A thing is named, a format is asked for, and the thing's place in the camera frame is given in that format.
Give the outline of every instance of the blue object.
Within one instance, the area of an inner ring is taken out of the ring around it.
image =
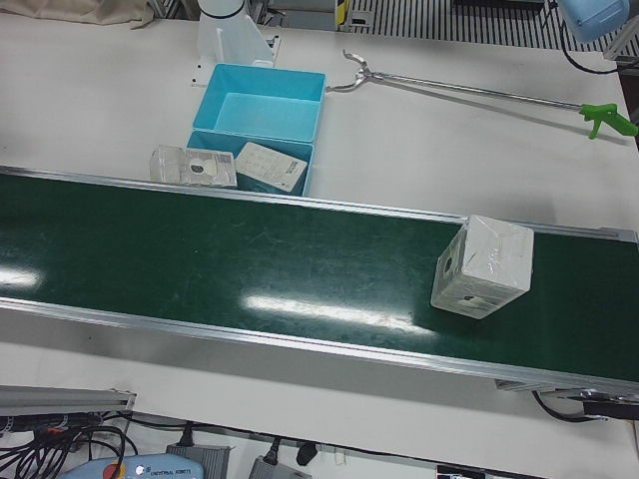
[[[630,16],[629,0],[563,0],[561,15],[575,38],[590,43],[617,30]]]
[[[195,131],[191,134],[188,148],[198,148],[202,150],[219,150],[224,152],[231,152],[235,158],[238,157],[240,151],[247,142],[253,142],[263,147],[270,148],[285,155],[290,155],[294,158],[302,160],[308,163],[307,169],[303,178],[298,182],[292,192],[287,193],[290,196],[303,196],[306,193],[306,188],[309,179],[309,169],[311,168],[311,161],[313,160],[313,145],[309,143],[295,143],[285,142],[282,140],[273,140],[265,138],[253,138],[239,135],[228,135],[224,133],[211,133],[211,132],[199,132]],[[268,186],[259,182],[252,181],[251,179],[238,175],[238,187],[240,190],[258,192],[258,193],[274,193],[280,194],[281,191],[276,189],[270,189]]]
[[[324,84],[322,73],[218,64],[193,128],[313,143]]]
[[[60,476],[60,479],[110,479],[116,469],[117,459],[89,461]],[[128,456],[122,461],[118,479],[204,479],[201,464],[174,454],[149,454]]]

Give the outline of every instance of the cloth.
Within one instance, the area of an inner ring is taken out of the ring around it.
[[[111,25],[146,24],[150,9],[147,0],[0,0],[0,10],[33,18]]]

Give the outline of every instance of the conveyor belt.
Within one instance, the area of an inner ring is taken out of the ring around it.
[[[1,174],[0,303],[114,311],[121,325],[163,318],[156,325],[197,324],[198,334],[215,328],[239,340],[260,334],[266,343],[351,348],[442,370],[481,366],[483,375],[510,379],[533,371],[526,379],[639,390],[635,242],[537,233],[531,291],[476,321],[429,305],[436,260],[458,225],[220,195]]]

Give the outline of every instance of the green handle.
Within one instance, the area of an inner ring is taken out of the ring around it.
[[[597,138],[601,122],[607,123],[624,137],[636,137],[639,135],[639,127],[619,115],[617,113],[617,105],[614,103],[608,105],[582,105],[579,113],[584,116],[586,122],[595,122],[588,137],[590,140]]]

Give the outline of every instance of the blue device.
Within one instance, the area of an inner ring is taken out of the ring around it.
[[[89,461],[60,476],[61,479],[110,479],[118,459],[96,459]],[[125,457],[117,479],[204,479],[202,465],[191,459],[174,454],[150,454]]]
[[[559,0],[557,3],[566,25],[582,43],[617,30],[639,13],[639,0]]]

